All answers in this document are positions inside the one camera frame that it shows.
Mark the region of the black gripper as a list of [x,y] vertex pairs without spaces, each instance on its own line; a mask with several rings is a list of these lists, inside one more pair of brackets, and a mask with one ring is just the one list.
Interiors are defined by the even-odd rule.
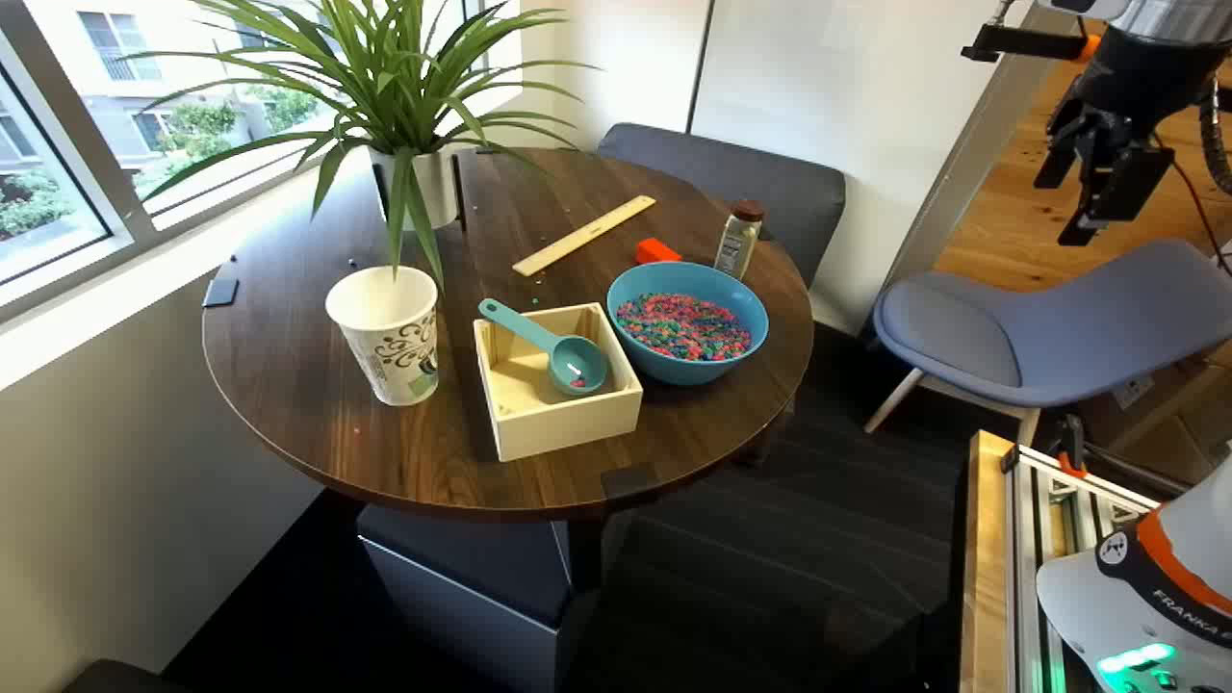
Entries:
[[1079,174],[1079,209],[1057,232],[1061,248],[1084,248],[1106,224],[1141,217],[1174,149],[1155,138],[1155,127],[1198,109],[1202,154],[1214,181],[1232,194],[1232,159],[1220,114],[1232,109],[1232,88],[1218,81],[1229,60],[1223,42],[1174,45],[1123,32],[1106,32],[1094,60],[1070,81],[1046,123],[1046,159],[1035,190],[1057,190]]

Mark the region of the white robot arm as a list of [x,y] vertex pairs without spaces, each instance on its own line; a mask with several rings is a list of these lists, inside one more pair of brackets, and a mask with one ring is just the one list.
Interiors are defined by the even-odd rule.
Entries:
[[[1203,165],[1229,185],[1220,133],[1229,15],[1112,18],[1089,50],[1089,68],[1049,114],[1049,149],[1035,174],[1055,190],[1080,165],[1080,210],[1129,219],[1167,169],[1149,147],[1155,123],[1202,109]],[[1149,507],[1094,550],[1049,559],[1035,602],[1057,640],[1106,693],[1229,693],[1232,689],[1232,466]]]

